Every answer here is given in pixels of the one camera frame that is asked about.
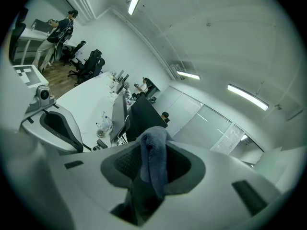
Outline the dark grey-blue cloth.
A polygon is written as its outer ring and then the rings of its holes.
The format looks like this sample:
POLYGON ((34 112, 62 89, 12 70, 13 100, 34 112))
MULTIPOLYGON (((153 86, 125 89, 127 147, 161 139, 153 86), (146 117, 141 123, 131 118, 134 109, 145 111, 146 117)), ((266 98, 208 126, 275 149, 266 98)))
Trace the dark grey-blue cloth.
POLYGON ((164 186, 168 183, 166 142, 172 140, 166 129, 160 126, 148 128, 137 139, 142 161, 140 177, 152 185, 161 200, 165 197, 164 186))

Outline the black office chair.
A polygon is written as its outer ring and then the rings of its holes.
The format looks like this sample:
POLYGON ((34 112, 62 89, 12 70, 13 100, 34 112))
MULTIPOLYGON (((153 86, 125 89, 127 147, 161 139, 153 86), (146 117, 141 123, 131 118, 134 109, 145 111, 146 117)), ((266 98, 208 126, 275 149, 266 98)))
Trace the black office chair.
POLYGON ((84 64, 80 60, 78 62, 73 62, 72 64, 76 67, 76 72, 74 73, 77 76, 77 82, 74 86, 80 85, 81 83, 89 80, 98 75, 101 68, 105 64, 105 60, 101 57, 102 52, 98 49, 91 52, 89 58, 85 61, 84 64))
POLYGON ((13 23, 14 29, 12 30, 12 35, 10 39, 10 47, 9 47, 9 59, 10 62, 14 62, 14 55, 17 48, 17 42, 23 33, 23 31, 26 28, 26 24, 24 23, 24 20, 26 19, 28 13, 28 9, 26 7, 22 7, 19 11, 15 22, 13 23))
POLYGON ((86 44, 86 41, 82 40, 74 49, 68 54, 69 64, 71 65, 71 60, 75 58, 76 53, 86 44))

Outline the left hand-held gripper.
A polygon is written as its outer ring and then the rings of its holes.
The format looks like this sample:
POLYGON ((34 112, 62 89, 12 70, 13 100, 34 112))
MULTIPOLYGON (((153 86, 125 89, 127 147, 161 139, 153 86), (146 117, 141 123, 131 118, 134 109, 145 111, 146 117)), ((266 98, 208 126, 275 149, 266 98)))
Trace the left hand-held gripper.
POLYGON ((57 149, 59 153, 82 153, 81 132, 73 115, 65 108, 53 105, 56 99, 50 89, 47 100, 40 100, 36 95, 38 86, 48 86, 48 80, 34 65, 15 65, 13 68, 32 94, 31 102, 21 121, 26 133, 44 145, 57 149), (36 115, 43 109, 44 115, 36 115))

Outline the black monitor left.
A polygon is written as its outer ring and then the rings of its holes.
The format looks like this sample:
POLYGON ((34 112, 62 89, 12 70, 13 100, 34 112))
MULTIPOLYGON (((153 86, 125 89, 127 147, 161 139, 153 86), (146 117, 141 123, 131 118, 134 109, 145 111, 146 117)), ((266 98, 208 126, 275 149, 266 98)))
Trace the black monitor left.
POLYGON ((110 132, 110 141, 116 142, 126 130, 127 118, 126 99, 121 92, 115 99, 112 112, 112 131, 110 132))

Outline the clear water bottle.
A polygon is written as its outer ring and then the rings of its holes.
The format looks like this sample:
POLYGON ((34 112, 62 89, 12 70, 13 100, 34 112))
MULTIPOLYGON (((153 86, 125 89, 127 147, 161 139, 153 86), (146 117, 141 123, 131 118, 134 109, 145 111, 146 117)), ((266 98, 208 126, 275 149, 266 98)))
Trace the clear water bottle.
POLYGON ((104 116, 102 121, 96 123, 96 125, 98 127, 96 134, 100 138, 105 137, 113 126, 112 120, 108 116, 104 116))

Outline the ceiling strip light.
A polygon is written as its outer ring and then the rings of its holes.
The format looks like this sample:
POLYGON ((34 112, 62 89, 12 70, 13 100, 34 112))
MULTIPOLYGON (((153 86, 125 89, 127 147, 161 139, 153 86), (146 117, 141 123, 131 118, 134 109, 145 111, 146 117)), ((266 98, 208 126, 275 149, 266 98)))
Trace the ceiling strip light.
POLYGON ((191 73, 187 73, 187 72, 183 72, 183 71, 177 71, 177 74, 180 76, 184 76, 184 77, 189 77, 189 78, 193 78, 193 79, 197 79, 200 80, 200 76, 197 74, 191 74, 191 73))
POLYGON ((130 1, 130 5, 129 5, 129 8, 128 8, 128 14, 129 15, 133 15, 137 5, 138 5, 138 2, 139 0, 131 0, 130 1))
POLYGON ((244 99, 252 102, 253 104, 255 104, 256 106, 258 106, 259 108, 261 108, 263 111, 267 111, 269 108, 269 105, 262 101, 261 99, 259 99, 258 97, 256 97, 255 95, 239 88, 236 87, 232 84, 228 84, 227 89, 241 97, 243 97, 244 99))

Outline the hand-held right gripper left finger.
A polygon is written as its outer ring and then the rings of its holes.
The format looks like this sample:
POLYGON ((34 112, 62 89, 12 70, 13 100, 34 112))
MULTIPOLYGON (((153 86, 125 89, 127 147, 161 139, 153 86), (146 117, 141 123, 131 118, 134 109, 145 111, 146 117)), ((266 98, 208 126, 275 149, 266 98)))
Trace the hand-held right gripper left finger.
POLYGON ((112 214, 125 203, 132 180, 115 167, 118 156, 137 147, 130 142, 89 153, 60 156, 51 153, 51 172, 74 230, 142 230, 112 214))

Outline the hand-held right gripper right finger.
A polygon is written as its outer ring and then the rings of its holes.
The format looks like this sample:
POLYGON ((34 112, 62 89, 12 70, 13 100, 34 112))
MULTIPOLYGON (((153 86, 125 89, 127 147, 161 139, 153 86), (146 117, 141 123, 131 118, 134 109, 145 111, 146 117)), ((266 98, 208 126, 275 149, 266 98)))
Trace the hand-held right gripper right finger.
POLYGON ((172 144, 201 158, 205 176, 189 193, 166 196, 143 230, 258 230, 279 210, 279 190, 240 160, 188 144, 172 144), (254 216, 233 187, 242 181, 267 204, 254 216))

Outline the ceiling air vent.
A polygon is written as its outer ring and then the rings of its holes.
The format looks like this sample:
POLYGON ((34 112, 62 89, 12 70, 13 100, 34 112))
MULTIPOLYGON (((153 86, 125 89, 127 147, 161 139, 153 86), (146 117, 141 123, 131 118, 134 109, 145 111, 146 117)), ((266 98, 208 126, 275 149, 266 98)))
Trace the ceiling air vent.
POLYGON ((193 64, 189 61, 173 61, 170 64, 173 69, 178 69, 186 72, 195 72, 193 64))

